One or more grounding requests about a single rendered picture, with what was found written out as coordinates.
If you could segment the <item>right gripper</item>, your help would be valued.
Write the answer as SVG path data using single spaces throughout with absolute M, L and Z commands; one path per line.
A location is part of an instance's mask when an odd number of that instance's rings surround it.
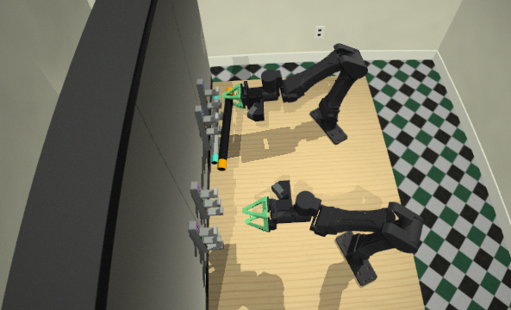
M 235 107 L 240 108 L 240 109 L 245 109 L 246 106 L 247 106 L 247 110 L 249 110 L 250 109 L 250 103 L 249 103 L 249 100 L 248 100 L 248 91 L 249 90 L 260 90 L 260 89 L 262 89 L 262 97 L 264 98 L 263 86 L 262 87 L 249 88 L 247 81 L 244 81 L 244 86 L 243 86 L 243 84 L 237 84 L 231 90 L 223 93 L 222 97 L 223 98 L 227 98 L 227 99 L 233 99 L 233 100 L 240 101 L 240 103 L 233 102 L 233 105 Z M 236 95 L 226 96 L 227 94 L 230 94 L 230 93 L 232 93 L 232 92 L 234 92 L 236 90 L 237 90 L 237 94 Z M 242 93 L 244 93 L 244 94 L 242 94 Z

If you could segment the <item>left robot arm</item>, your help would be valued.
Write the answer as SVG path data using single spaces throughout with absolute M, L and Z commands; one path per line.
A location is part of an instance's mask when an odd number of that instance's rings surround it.
M 418 251 L 424 219 L 398 202 L 390 201 L 387 208 L 377 210 L 345 210 L 322 205 L 321 199 L 305 190 L 297 194 L 293 207 L 290 180 L 278 181 L 271 189 L 279 199 L 276 200 L 277 211 L 294 208 L 294 223 L 310 222 L 313 216 L 309 230 L 314 234 L 326 237 L 328 234 L 345 232 L 335 240 L 360 286 L 377 279 L 376 272 L 367 260 L 374 253 L 395 248 L 406 253 Z M 396 220 L 396 216 L 399 220 Z M 353 235 L 352 231 L 372 233 Z

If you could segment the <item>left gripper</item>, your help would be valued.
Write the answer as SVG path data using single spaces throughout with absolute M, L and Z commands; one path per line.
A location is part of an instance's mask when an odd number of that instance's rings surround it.
M 262 204 L 263 213 L 255 213 L 248 211 L 248 209 L 256 207 L 259 204 Z M 249 214 L 252 216 L 248 219 L 245 219 L 245 224 L 256 227 L 267 233 L 270 233 L 271 230 L 277 229 L 277 223 L 278 224 L 294 223 L 295 221 L 295 216 L 291 215 L 291 213 L 294 213 L 294 208 L 293 210 L 277 211 L 276 199 L 273 198 L 269 199 L 269 196 L 264 196 L 263 198 L 257 200 L 256 202 L 242 208 L 242 212 L 243 214 Z M 267 216 L 267 213 L 270 213 L 271 220 L 268 220 L 270 219 L 270 217 Z M 258 218 L 264 219 L 264 226 L 260 226 L 251 222 L 251 220 L 256 220 Z

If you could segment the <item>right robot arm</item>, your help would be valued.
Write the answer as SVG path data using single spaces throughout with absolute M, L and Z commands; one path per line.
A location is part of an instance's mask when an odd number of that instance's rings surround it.
M 264 98 L 262 97 L 262 89 L 248 91 L 250 109 L 247 112 L 247 118 L 253 121 L 264 121 L 263 99 L 265 102 L 277 101 L 281 92 L 283 102 L 295 102 L 298 98 L 304 96 L 304 93 L 312 86 L 335 72 L 341 71 L 332 89 L 321 99 L 319 108 L 312 110 L 310 115 L 335 145 L 347 140 L 346 133 L 338 124 L 335 125 L 333 122 L 338 122 L 340 105 L 348 90 L 356 80 L 367 74 L 368 69 L 358 49 L 340 43 L 334 45 L 333 48 L 334 51 L 329 53 L 326 58 L 305 71 L 287 77 L 285 80 L 282 79 L 280 70 L 263 71 L 261 80 Z M 281 87 L 280 92 L 278 87 Z

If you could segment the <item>grey metal bar with teal ends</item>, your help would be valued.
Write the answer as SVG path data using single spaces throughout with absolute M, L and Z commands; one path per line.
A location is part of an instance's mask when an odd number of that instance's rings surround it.
M 219 97 L 213 96 L 213 102 L 218 102 Z M 212 110 L 212 115 L 215 115 L 215 112 L 218 112 L 219 109 L 215 108 Z M 218 127 L 219 122 L 212 123 L 212 128 Z M 218 163 L 218 135 L 212 135 L 211 140 L 211 164 Z

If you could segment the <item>black bar with yellow end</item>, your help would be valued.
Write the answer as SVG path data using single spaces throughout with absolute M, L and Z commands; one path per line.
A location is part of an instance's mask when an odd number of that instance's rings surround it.
M 232 118 L 233 99 L 225 99 L 222 128 L 221 128 L 221 142 L 219 149 L 219 157 L 217 163 L 217 170 L 225 171 L 227 168 L 227 151 Z

